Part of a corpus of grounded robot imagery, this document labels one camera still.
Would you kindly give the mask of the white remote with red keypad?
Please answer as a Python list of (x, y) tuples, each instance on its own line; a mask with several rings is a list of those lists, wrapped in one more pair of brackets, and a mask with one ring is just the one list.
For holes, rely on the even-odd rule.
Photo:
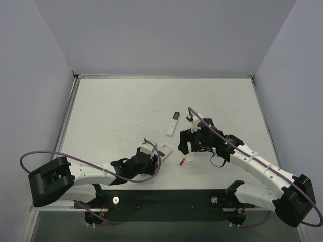
[(165, 144), (162, 146), (158, 146), (158, 150), (162, 161), (164, 161), (173, 151), (169, 146)]

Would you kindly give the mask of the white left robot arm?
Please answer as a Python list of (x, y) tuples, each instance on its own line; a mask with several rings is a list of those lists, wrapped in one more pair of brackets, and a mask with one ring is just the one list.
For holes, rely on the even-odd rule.
[(30, 190), (35, 207), (44, 207), (56, 202), (71, 187), (80, 185), (121, 185), (136, 183), (138, 175), (157, 175), (164, 154), (149, 144), (137, 148), (131, 158), (122, 158), (106, 165), (95, 165), (68, 154), (58, 152), (57, 158), (28, 173)]

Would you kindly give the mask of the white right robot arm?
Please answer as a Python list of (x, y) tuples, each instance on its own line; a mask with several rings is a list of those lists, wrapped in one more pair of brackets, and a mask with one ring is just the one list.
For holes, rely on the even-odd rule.
[(316, 199), (311, 180), (295, 176), (266, 161), (234, 135), (225, 135), (218, 130), (213, 120), (200, 120), (190, 114), (187, 121), (191, 128), (180, 131), (178, 150), (184, 155), (189, 152), (211, 152), (223, 163), (240, 167), (262, 182), (264, 188), (255, 187), (237, 180), (227, 191), (241, 204), (266, 208), (288, 226), (298, 227), (310, 213)]

